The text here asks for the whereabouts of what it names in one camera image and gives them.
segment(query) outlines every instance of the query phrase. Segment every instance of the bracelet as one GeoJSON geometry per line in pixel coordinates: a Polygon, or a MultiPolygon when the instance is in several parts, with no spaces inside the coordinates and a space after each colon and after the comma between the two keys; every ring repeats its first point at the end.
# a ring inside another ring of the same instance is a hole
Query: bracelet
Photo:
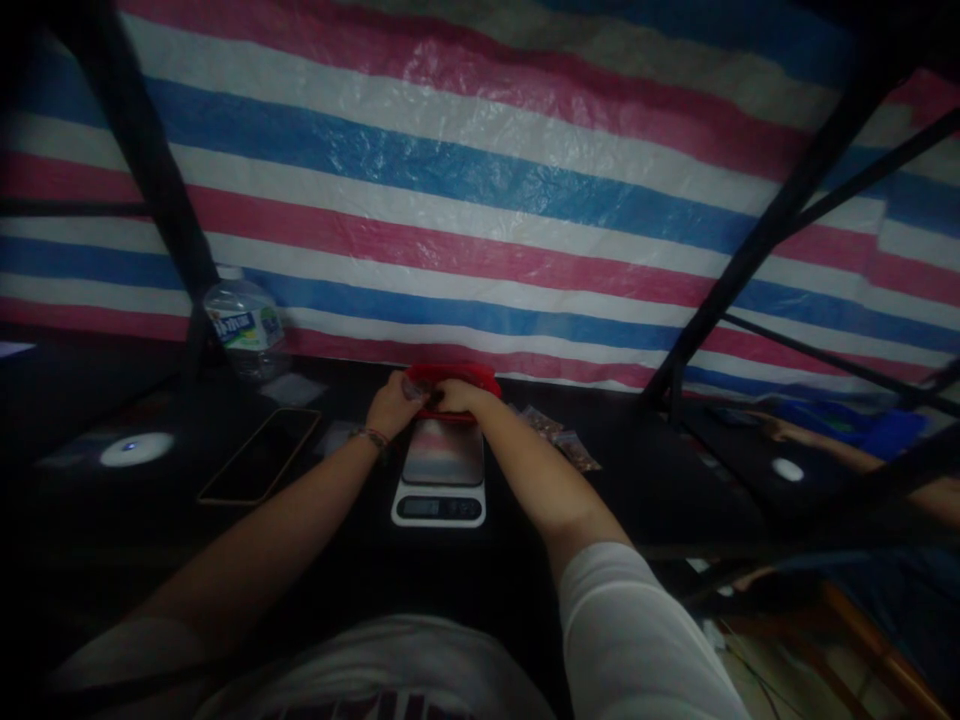
{"type": "Polygon", "coordinates": [[[379,430],[374,430],[371,427],[357,428],[350,433],[350,437],[369,438],[370,442],[376,446],[377,452],[380,453],[380,459],[383,460],[383,462],[387,461],[387,451],[390,449],[390,440],[379,430]]]}

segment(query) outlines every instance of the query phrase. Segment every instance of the red stripe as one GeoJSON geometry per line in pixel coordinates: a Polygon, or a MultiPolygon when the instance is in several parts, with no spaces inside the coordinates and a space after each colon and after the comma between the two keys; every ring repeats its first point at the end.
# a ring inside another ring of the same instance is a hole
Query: red stripe
{"type": "Polygon", "coordinates": [[[615,381],[632,388],[644,387],[653,375],[652,369],[639,365],[565,360],[537,353],[501,355],[459,345],[413,345],[392,340],[356,340],[298,328],[290,328],[288,335],[295,352],[344,360],[405,365],[480,362],[495,368],[498,373],[521,373],[540,380],[562,379],[581,383],[615,381]]]}
{"type": "MultiPolygon", "coordinates": [[[[41,198],[50,197],[55,192],[54,189],[48,192],[43,183],[44,173],[51,168],[55,170],[57,178],[78,186],[110,187],[117,182],[113,176],[120,174],[59,160],[46,160],[34,165],[29,159],[29,156],[18,158],[17,166],[21,173],[35,175],[28,178],[27,184],[33,189],[34,196],[41,198]]],[[[346,257],[691,308],[699,306],[713,283],[710,278],[687,273],[421,230],[199,186],[189,186],[188,190],[201,224],[208,232],[250,237],[346,257]]],[[[703,348],[769,365],[824,375],[844,374],[829,365],[739,330],[717,328],[703,348]]],[[[856,355],[844,357],[905,381],[918,382],[930,372],[928,367],[910,363],[856,355]]]]}
{"type": "MultiPolygon", "coordinates": [[[[187,318],[173,315],[92,306],[47,305],[14,298],[0,298],[0,321],[181,341],[186,338],[188,324],[187,318]]],[[[424,362],[481,362],[501,373],[514,372],[544,380],[564,379],[581,383],[613,380],[633,388],[644,387],[653,373],[653,369],[635,364],[593,363],[538,353],[498,354],[450,344],[421,345],[391,340],[360,340],[294,327],[287,328],[286,332],[294,353],[346,360],[410,365],[424,362]]],[[[717,328],[704,343],[703,349],[774,366],[824,375],[843,375],[829,365],[812,361],[788,348],[736,330],[717,328]]],[[[930,374],[930,368],[910,366],[906,363],[849,355],[845,357],[909,382],[919,382],[930,374]]]]}
{"type": "Polygon", "coordinates": [[[122,0],[120,6],[183,30],[513,105],[774,180],[790,173],[809,142],[807,133],[751,117],[728,100],[618,75],[574,54],[517,50],[435,18],[326,0],[205,0],[202,9],[196,0],[122,0]]]}
{"type": "Polygon", "coordinates": [[[19,152],[3,152],[0,193],[33,200],[140,202],[129,173],[54,160],[19,152]]]}
{"type": "MultiPolygon", "coordinates": [[[[718,327],[714,329],[701,345],[701,349],[775,367],[803,370],[820,375],[849,377],[847,373],[832,365],[814,360],[772,340],[733,328],[718,327]]],[[[866,357],[851,353],[836,353],[836,355],[904,382],[919,383],[925,380],[933,370],[933,368],[925,365],[915,365],[885,358],[866,357]]]]}
{"type": "Polygon", "coordinates": [[[863,274],[877,255],[876,234],[810,225],[777,246],[777,257],[863,274]]]}
{"type": "MultiPolygon", "coordinates": [[[[58,198],[75,187],[136,199],[126,173],[20,153],[10,153],[9,159],[7,194],[58,198]]],[[[367,220],[198,185],[189,190],[205,230],[358,259],[684,307],[699,306],[713,285],[712,278],[690,273],[367,220]]],[[[816,226],[785,242],[777,254],[840,266],[877,287],[960,306],[957,273],[884,253],[870,235],[816,226]]]]}
{"type": "Polygon", "coordinates": [[[176,315],[137,313],[87,305],[48,305],[0,298],[0,321],[63,330],[186,341],[189,319],[176,315]]]}
{"type": "MultiPolygon", "coordinates": [[[[134,313],[98,307],[47,305],[0,298],[0,321],[70,330],[183,341],[188,318],[155,313],[134,313]]],[[[601,364],[565,360],[536,353],[496,354],[457,345],[413,345],[389,340],[358,340],[315,330],[287,328],[292,352],[300,355],[361,360],[364,362],[457,363],[481,362],[500,373],[522,373],[541,380],[563,379],[595,383],[613,380],[642,388],[653,370],[639,365],[601,364]]]]}
{"type": "MultiPolygon", "coordinates": [[[[913,107],[911,125],[919,129],[960,107],[960,85],[920,68],[890,93],[887,102],[913,107]]],[[[960,140],[960,132],[954,133],[953,137],[960,140]]]]}

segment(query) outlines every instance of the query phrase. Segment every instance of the forearm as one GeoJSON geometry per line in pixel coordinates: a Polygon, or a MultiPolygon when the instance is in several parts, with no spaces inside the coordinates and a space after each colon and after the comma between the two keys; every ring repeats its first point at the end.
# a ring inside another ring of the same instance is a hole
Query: forearm
{"type": "Polygon", "coordinates": [[[212,655],[228,652],[326,546],[376,459],[368,438],[353,438],[217,538],[131,617],[180,620],[212,655]]]}
{"type": "MultiPolygon", "coordinates": [[[[880,458],[832,438],[818,436],[814,447],[830,453],[841,463],[863,475],[886,465],[880,458]]],[[[960,528],[960,482],[957,480],[939,478],[914,490],[907,498],[941,522],[960,528]]]]}
{"type": "Polygon", "coordinates": [[[584,547],[602,541],[631,545],[583,475],[510,408],[484,393],[470,410],[517,501],[543,538],[557,582],[584,547]]]}
{"type": "Polygon", "coordinates": [[[828,438],[823,435],[816,435],[815,437],[814,447],[829,453],[839,462],[861,475],[873,472],[886,464],[880,458],[876,458],[870,453],[866,453],[859,448],[851,447],[839,440],[834,440],[833,438],[828,438]]]}

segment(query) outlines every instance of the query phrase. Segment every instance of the red bowl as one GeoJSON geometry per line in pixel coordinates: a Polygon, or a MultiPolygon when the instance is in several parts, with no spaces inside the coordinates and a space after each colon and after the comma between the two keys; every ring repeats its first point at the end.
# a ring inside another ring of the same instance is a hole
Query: red bowl
{"type": "MultiPolygon", "coordinates": [[[[463,363],[461,365],[411,365],[406,369],[406,375],[411,382],[427,382],[436,385],[442,380],[463,380],[476,385],[496,397],[501,397],[503,391],[494,377],[492,367],[479,363],[463,363]]],[[[424,408],[416,415],[417,418],[435,418],[447,422],[476,422],[470,413],[442,413],[424,408]]]]}

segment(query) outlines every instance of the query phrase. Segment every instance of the hand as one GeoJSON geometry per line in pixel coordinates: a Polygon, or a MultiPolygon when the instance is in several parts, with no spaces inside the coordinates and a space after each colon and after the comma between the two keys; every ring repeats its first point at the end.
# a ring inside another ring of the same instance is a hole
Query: hand
{"type": "Polygon", "coordinates": [[[758,412],[750,412],[750,414],[765,421],[762,428],[764,434],[777,442],[793,440],[807,447],[817,447],[823,440],[823,436],[819,433],[788,423],[786,420],[775,418],[772,415],[758,412]]]}
{"type": "Polygon", "coordinates": [[[439,382],[436,391],[443,393],[443,399],[437,403],[440,412],[471,412],[478,401],[490,394],[463,380],[439,382]]]}
{"type": "Polygon", "coordinates": [[[367,411],[367,427],[383,433],[393,440],[423,407],[423,400],[407,400],[403,395],[403,373],[394,370],[387,384],[377,391],[370,410],[367,411]]]}

